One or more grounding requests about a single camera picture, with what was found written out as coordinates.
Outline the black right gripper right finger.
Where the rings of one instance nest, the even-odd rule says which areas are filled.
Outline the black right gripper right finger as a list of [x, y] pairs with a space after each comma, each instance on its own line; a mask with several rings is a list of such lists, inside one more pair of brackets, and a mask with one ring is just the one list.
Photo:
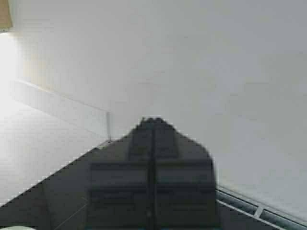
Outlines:
[[218, 230], [213, 160], [200, 143], [161, 118], [154, 120], [157, 226]]

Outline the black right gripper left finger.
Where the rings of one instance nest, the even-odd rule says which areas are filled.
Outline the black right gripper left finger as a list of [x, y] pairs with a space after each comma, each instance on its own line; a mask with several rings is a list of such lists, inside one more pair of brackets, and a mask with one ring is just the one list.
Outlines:
[[90, 165], [88, 230], [154, 228], [153, 126], [147, 118], [132, 130], [125, 161]]

